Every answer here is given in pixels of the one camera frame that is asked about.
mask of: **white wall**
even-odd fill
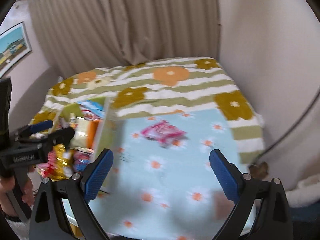
[[[19,1],[11,8],[0,26],[0,33],[24,22],[32,52],[23,57],[6,76],[11,77],[12,99],[9,112],[10,130],[27,124],[40,110],[44,97],[58,78],[50,68],[32,26],[28,2]]]
[[[266,122],[267,145],[320,85],[320,24],[305,0],[219,0],[220,62]],[[320,171],[320,107],[264,160],[286,188]]]

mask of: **box of snacks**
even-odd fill
[[[48,154],[48,162],[38,165],[39,173],[53,180],[81,173],[104,148],[113,148],[116,124],[116,113],[108,98],[91,98],[65,106],[49,132],[71,126],[75,136],[68,150],[64,145],[54,147]]]

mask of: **beige curtain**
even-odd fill
[[[217,0],[29,0],[40,45],[66,78],[168,57],[217,57]]]

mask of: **striped blanket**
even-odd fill
[[[96,68],[53,86],[31,123],[57,120],[64,106],[105,96],[121,119],[219,109],[237,143],[242,163],[264,148],[252,107],[213,58],[170,58],[139,65]]]

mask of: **blue rubber tip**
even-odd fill
[[[47,130],[53,126],[53,122],[51,120],[43,121],[37,124],[33,124],[29,126],[30,132],[32,134]]]
[[[89,202],[96,198],[106,176],[108,175],[111,166],[113,165],[113,153],[109,149],[107,152],[102,152],[103,157],[99,160],[95,169],[91,172],[84,186],[84,200]]]
[[[210,152],[209,161],[210,166],[214,174],[216,175],[226,197],[228,198],[228,200],[231,200],[235,204],[237,204],[240,199],[238,183],[236,182],[224,162],[221,160],[216,150]]]

